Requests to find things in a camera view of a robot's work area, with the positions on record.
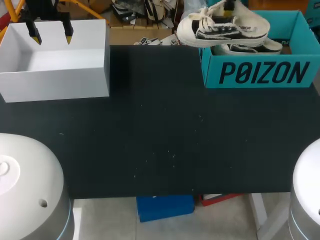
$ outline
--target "white sneaker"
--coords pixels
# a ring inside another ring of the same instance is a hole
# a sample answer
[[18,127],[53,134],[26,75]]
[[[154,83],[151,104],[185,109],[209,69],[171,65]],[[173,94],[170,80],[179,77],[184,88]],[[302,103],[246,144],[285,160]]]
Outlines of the white sneaker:
[[267,38],[265,42],[258,46],[245,46],[236,44],[221,44],[214,47],[215,55],[270,55],[281,54],[282,44]]
[[149,39],[147,37],[141,38],[139,42],[135,42],[133,45],[160,45],[161,42],[158,38]]
[[240,0],[234,1],[232,16],[224,16],[226,0],[198,13],[190,13],[177,28],[179,40],[197,48],[219,44],[256,46],[262,44],[270,30],[270,23],[246,8]]

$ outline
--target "teal shoe box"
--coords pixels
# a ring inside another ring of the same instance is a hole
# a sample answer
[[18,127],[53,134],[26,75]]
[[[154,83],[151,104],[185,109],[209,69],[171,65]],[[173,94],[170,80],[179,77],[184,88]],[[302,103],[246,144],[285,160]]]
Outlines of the teal shoe box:
[[320,68],[320,44],[300,11],[255,11],[270,22],[268,37],[292,54],[213,55],[200,48],[206,88],[308,88]]
[[[212,6],[213,4],[216,4],[220,2],[221,0],[206,0],[206,4],[208,7]],[[248,0],[241,0],[241,2],[245,5],[248,6]]]

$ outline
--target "white table leg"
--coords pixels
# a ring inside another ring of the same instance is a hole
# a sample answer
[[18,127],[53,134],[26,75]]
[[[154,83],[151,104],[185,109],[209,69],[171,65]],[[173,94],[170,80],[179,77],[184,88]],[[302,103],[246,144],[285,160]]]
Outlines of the white table leg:
[[259,230],[267,220],[267,212],[265,209],[264,201],[262,199],[262,195],[261,193],[251,193],[249,194],[249,200],[253,212],[256,230]]
[[261,193],[252,193],[249,199],[257,227],[258,240],[271,240],[288,220],[290,195],[286,194],[281,197],[268,218]]

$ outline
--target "black tabletop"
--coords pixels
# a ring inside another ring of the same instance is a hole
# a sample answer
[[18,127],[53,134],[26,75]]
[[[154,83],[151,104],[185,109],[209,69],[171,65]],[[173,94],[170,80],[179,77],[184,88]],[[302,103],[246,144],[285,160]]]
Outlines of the black tabletop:
[[59,159],[72,198],[290,191],[320,138],[304,89],[206,89],[198,49],[112,46],[110,97],[0,101],[0,132]]

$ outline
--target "white box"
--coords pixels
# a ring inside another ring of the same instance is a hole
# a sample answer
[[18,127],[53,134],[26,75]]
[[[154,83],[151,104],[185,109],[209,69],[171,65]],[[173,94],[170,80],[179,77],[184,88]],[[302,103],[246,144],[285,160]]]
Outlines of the white box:
[[42,44],[25,23],[9,25],[0,44],[0,93],[7,103],[108,97],[109,29],[105,20],[35,22]]

